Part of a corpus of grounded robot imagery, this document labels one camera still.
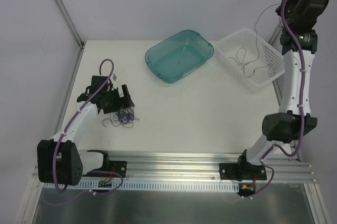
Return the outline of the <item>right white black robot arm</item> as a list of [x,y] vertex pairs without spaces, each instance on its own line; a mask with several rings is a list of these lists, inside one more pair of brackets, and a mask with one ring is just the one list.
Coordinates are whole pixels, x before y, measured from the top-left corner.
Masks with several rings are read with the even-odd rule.
[[314,30],[317,18],[325,11],[329,0],[283,0],[276,9],[283,29],[280,37],[285,76],[279,111],[264,117],[262,136],[237,160],[235,179],[266,179],[265,158],[279,149],[288,157],[283,145],[297,141],[300,147],[304,135],[318,123],[311,116],[309,103],[310,74],[318,47],[318,35]]

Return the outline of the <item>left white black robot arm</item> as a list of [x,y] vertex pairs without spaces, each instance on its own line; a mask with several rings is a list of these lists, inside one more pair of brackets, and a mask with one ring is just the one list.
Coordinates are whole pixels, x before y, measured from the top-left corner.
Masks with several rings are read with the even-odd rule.
[[85,92],[77,97],[75,109],[66,126],[50,140],[41,140],[37,145],[39,180],[75,186],[82,176],[94,173],[106,176],[113,170],[107,151],[79,152],[79,143],[87,127],[100,112],[111,114],[133,107],[126,84],[118,89],[107,77],[93,76]]

